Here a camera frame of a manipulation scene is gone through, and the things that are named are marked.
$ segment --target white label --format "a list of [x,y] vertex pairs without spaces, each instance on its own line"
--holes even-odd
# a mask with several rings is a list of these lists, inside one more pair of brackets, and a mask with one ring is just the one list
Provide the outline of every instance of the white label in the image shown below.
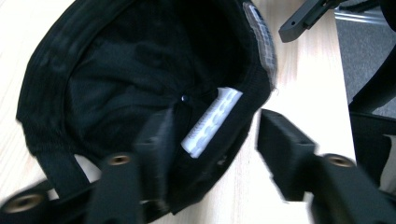
[[218,98],[181,142],[183,148],[195,159],[205,150],[242,95],[241,91],[228,87],[218,90]]

